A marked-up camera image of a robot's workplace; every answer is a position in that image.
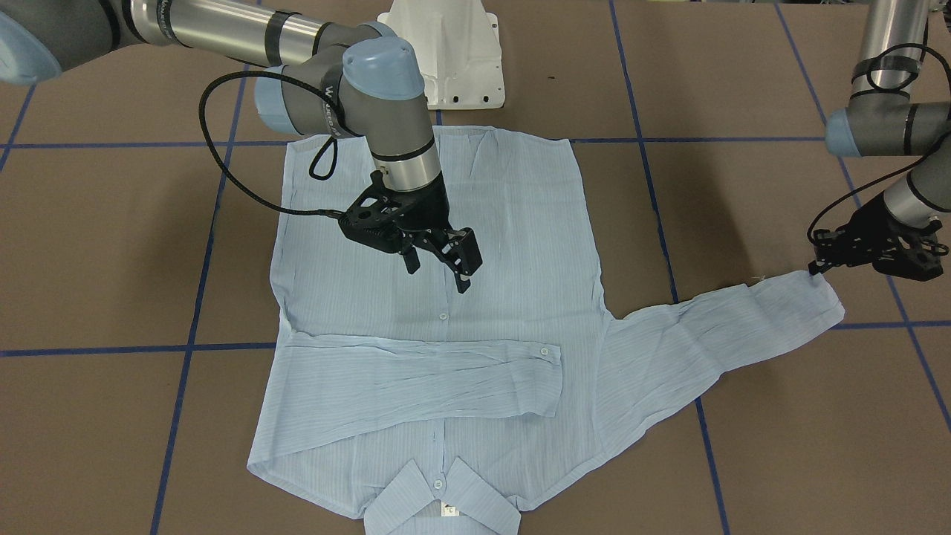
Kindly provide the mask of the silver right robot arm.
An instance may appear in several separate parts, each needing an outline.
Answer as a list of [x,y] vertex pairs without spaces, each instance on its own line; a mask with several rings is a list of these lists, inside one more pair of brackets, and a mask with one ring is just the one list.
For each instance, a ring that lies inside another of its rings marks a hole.
[[[177,45],[214,52],[250,71],[212,81],[199,101],[205,145],[228,180],[205,109],[226,82],[254,78],[259,119],[276,132],[327,140],[308,173],[328,180],[337,143],[366,140],[374,167],[370,186],[347,210],[297,210],[332,218],[351,241],[401,256],[409,273],[418,251],[434,255],[468,291],[481,267],[471,228],[449,223],[449,202],[424,81],[412,46],[380,22],[343,26],[289,10],[238,1],[4,1],[2,81],[36,85],[129,45]],[[323,155],[333,156],[325,172]]]

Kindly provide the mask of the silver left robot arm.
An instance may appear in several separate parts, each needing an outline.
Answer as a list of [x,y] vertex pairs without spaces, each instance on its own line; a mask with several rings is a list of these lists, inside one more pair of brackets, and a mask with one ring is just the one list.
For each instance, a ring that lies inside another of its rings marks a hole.
[[927,282],[942,275],[949,247],[938,240],[949,215],[949,104],[911,99],[927,56],[929,1],[873,1],[845,108],[828,118],[825,145],[840,157],[903,156],[914,162],[883,177],[887,187],[834,230],[811,223],[811,275],[872,265],[887,276]]

